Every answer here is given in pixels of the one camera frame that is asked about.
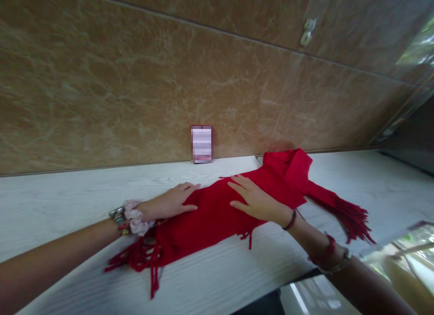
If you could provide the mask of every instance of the red string bracelet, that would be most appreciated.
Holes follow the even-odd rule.
[[[290,230],[294,226],[296,218],[297,218],[297,211],[294,210],[294,213],[292,214],[291,222],[286,227],[282,227],[282,229],[285,231]]]
[[[336,248],[335,239],[327,233],[325,235],[329,239],[330,243],[325,248],[324,253],[318,259],[312,259],[311,257],[307,258],[309,261],[311,261],[315,265],[318,265],[319,263],[323,264],[324,261],[335,252],[335,248]]]

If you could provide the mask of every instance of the white table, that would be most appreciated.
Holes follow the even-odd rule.
[[[369,212],[371,236],[378,246],[361,240],[348,246],[366,255],[403,236],[419,221],[434,220],[434,179],[378,151],[315,153],[309,179]],[[346,236],[336,218],[314,202],[298,208],[303,217],[340,244]]]
[[[375,151],[321,153],[309,178],[369,211],[379,243],[420,220],[434,220],[434,180]],[[104,219],[130,198],[152,198],[179,182],[205,186],[259,167],[255,157],[193,165],[175,162],[0,178],[0,261]],[[319,230],[345,243],[338,221],[314,203],[299,207]],[[20,314],[229,314],[314,267],[277,225],[253,232],[253,249],[237,237],[160,270],[160,289],[150,300],[150,275],[127,268],[102,273],[106,262],[132,242],[123,237],[79,266]],[[352,242],[354,253],[371,248]]]
[[[149,199],[184,181],[207,186],[259,166],[252,156],[0,178],[0,261],[102,220],[125,199]],[[252,250],[230,237],[164,267],[150,300],[149,270],[102,273],[132,242],[111,244],[20,314],[230,314],[314,268],[287,233],[268,223],[254,230]]]

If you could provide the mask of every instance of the forearm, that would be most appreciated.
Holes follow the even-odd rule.
[[[20,310],[117,238],[117,224],[107,219],[1,263],[3,314]]]
[[[327,236],[301,217],[288,232],[312,259],[318,259],[329,245]],[[335,252],[319,266],[327,270],[339,264],[343,254],[344,248],[336,244]],[[415,314],[391,287],[355,257],[343,270],[326,276],[362,314]]]

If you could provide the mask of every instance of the hand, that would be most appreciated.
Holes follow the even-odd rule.
[[[137,208],[143,213],[142,221],[167,219],[184,212],[197,210],[196,205],[182,205],[200,184],[178,184],[152,200],[140,203]]]
[[[273,221],[281,227],[286,227],[291,222],[294,211],[285,204],[277,202],[249,178],[237,175],[232,176],[231,179],[239,185],[230,181],[227,184],[247,202],[246,205],[239,201],[232,201],[231,206],[259,220]]]

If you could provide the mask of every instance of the red fabric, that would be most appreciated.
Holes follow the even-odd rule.
[[[301,149],[266,153],[261,168],[242,175],[291,209],[304,204],[306,200],[303,196],[307,195],[339,217],[349,229],[349,240],[356,239],[356,236],[370,239],[367,233],[369,229],[364,224],[366,210],[309,181],[311,163],[312,159]],[[265,221],[250,217],[229,205],[233,200],[245,201],[228,186],[228,181],[230,178],[223,178],[209,187],[195,191],[184,204],[197,205],[197,211],[181,214],[158,225],[111,259],[111,266],[106,270],[127,263],[136,271],[150,267],[153,297],[158,290],[158,267],[215,245],[235,234],[242,235],[241,239],[249,237],[251,248],[253,229]],[[146,243],[149,236],[155,238],[155,244]]]

